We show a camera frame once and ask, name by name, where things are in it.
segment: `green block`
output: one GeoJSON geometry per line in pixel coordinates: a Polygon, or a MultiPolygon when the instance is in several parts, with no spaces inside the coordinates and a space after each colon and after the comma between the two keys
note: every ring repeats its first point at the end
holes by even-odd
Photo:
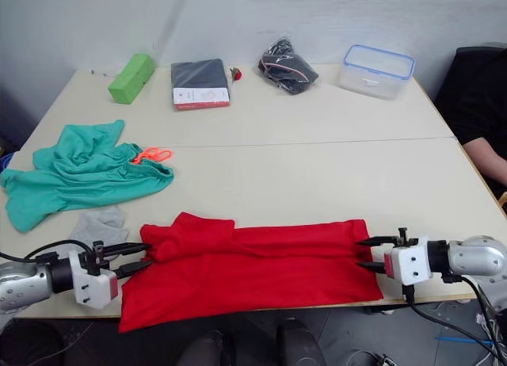
{"type": "Polygon", "coordinates": [[[153,72],[153,61],[149,55],[133,55],[127,66],[108,87],[112,99],[117,103],[130,105],[153,72]]]}

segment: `grey cloth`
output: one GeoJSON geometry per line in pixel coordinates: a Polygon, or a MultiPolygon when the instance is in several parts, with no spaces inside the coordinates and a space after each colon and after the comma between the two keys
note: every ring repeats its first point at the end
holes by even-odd
{"type": "MultiPolygon", "coordinates": [[[[92,246],[95,241],[102,241],[104,246],[117,245],[127,241],[128,229],[124,225],[124,213],[116,206],[99,208],[83,212],[79,215],[78,223],[69,235],[69,239],[83,242],[92,246]]],[[[69,250],[82,252],[76,245],[60,245],[51,248],[49,252],[56,251],[60,258],[69,256],[69,250]]]]}

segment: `scissors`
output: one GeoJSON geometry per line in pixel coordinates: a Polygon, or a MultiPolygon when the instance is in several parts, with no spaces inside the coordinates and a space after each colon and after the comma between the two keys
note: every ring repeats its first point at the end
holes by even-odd
{"type": "Polygon", "coordinates": [[[173,155],[173,152],[169,150],[160,151],[157,147],[150,147],[138,154],[132,164],[140,164],[143,158],[149,158],[154,162],[163,162],[173,155]]]}

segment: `white table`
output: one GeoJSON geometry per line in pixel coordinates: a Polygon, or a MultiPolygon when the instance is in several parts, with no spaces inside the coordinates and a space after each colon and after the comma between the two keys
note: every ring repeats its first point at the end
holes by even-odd
{"type": "Polygon", "coordinates": [[[112,78],[77,71],[25,144],[49,147],[65,124],[124,119],[120,138],[141,147],[210,147],[358,140],[452,137],[421,87],[411,79],[397,101],[337,87],[338,65],[315,66],[320,77],[307,91],[289,95],[249,66],[231,85],[231,106],[177,111],[170,69],[158,68],[131,105],[112,101],[112,78]]]}

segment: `floor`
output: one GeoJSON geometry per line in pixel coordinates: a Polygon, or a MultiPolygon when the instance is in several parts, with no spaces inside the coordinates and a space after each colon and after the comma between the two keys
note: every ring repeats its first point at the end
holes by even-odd
{"type": "MultiPolygon", "coordinates": [[[[478,312],[475,301],[468,304],[433,303],[421,307],[432,315],[485,337],[481,327],[475,324],[478,312]]],[[[485,355],[476,344],[437,340],[439,336],[462,336],[416,316],[408,308],[398,309],[392,315],[370,315],[362,308],[256,311],[171,322],[127,334],[117,333],[117,320],[45,322],[54,326],[67,344],[93,323],[67,350],[65,364],[73,366],[175,365],[185,345],[216,328],[228,330],[234,335],[238,366],[274,366],[276,325],[281,319],[289,317],[307,324],[318,339],[329,366],[342,366],[357,349],[385,353],[398,366],[472,366],[485,355]]],[[[373,363],[358,354],[349,363],[349,366],[353,365],[370,366],[373,363]]]]}

